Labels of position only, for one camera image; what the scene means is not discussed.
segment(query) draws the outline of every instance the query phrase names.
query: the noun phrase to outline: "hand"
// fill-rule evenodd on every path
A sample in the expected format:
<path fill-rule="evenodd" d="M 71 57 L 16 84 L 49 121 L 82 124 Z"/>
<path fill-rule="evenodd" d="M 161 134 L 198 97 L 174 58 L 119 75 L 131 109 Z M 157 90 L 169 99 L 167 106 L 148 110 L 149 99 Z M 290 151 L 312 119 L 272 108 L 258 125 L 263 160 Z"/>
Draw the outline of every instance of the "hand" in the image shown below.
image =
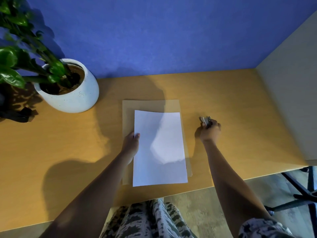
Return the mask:
<path fill-rule="evenodd" d="M 139 150 L 140 134 L 134 135 L 134 131 L 129 133 L 123 140 L 121 154 L 127 156 L 129 163 Z"/>
<path fill-rule="evenodd" d="M 218 137 L 221 133 L 221 124 L 219 124 L 216 120 L 212 119 L 212 126 L 210 128 L 206 128 L 206 124 L 202 124 L 202 130 L 200 133 L 201 142 L 212 141 L 216 144 Z"/>

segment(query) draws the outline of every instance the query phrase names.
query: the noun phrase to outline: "black metal frame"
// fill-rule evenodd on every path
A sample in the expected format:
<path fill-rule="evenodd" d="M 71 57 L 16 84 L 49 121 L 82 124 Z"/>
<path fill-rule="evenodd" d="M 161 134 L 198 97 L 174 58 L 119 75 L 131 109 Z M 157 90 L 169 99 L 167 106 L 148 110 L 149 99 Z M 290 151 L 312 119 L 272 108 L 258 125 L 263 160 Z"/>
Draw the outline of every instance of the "black metal frame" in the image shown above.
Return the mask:
<path fill-rule="evenodd" d="M 273 208 L 267 206 L 265 206 L 265 208 L 270 213 L 270 215 L 273 215 L 274 212 L 277 211 L 295 208 L 302 205 L 308 205 L 310 218 L 314 230 L 314 236 L 315 238 L 317 238 L 317 215 L 315 205 L 315 202 L 317 203 L 317 188 L 315 187 L 314 183 L 315 169 L 313 168 L 313 166 L 309 166 L 307 168 L 301 169 L 301 171 L 308 172 L 307 189 L 303 187 L 301 184 L 299 184 L 299 182 L 295 180 L 292 176 L 290 176 L 288 173 L 281 173 L 301 193 L 301 195 L 293 194 L 296 200 Z"/>

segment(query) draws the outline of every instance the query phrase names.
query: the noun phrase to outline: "white ceramic pot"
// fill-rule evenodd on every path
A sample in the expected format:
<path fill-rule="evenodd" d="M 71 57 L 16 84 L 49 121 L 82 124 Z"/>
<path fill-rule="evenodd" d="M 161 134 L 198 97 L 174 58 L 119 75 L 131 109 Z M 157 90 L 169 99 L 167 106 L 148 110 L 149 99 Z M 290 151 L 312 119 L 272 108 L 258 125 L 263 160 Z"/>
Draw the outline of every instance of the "white ceramic pot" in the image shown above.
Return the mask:
<path fill-rule="evenodd" d="M 80 113 L 90 109 L 99 96 L 99 87 L 95 76 L 80 62 L 74 59 L 63 58 L 64 63 L 76 64 L 85 72 L 85 78 L 81 85 L 70 93 L 52 95 L 41 90 L 38 83 L 34 84 L 35 90 L 53 108 L 67 113 Z"/>

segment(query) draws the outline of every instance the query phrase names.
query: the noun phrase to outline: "person's right hand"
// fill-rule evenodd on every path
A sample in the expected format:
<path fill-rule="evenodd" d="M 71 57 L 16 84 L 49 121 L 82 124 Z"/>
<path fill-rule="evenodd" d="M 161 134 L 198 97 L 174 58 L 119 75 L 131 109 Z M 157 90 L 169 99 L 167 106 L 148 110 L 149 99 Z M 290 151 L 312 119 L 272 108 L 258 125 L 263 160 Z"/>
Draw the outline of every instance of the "person's right hand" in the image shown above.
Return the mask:
<path fill-rule="evenodd" d="M 216 120 L 212 119 L 212 126 L 206 128 L 206 124 L 202 124 L 202 130 L 200 133 L 200 140 L 204 143 L 205 141 L 212 141 L 216 144 L 218 137 L 221 133 L 221 124 L 219 124 Z"/>

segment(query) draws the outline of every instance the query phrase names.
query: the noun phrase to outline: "plant stem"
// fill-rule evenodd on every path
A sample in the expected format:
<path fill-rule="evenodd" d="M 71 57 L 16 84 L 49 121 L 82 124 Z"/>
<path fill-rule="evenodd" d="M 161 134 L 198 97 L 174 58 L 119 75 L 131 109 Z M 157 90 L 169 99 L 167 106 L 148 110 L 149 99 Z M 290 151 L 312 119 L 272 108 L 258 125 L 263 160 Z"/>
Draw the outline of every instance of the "plant stem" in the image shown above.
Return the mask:
<path fill-rule="evenodd" d="M 45 77 L 39 76 L 23 76 L 24 81 L 26 82 L 36 82 L 36 83 L 47 83 L 50 84 L 50 81 Z"/>

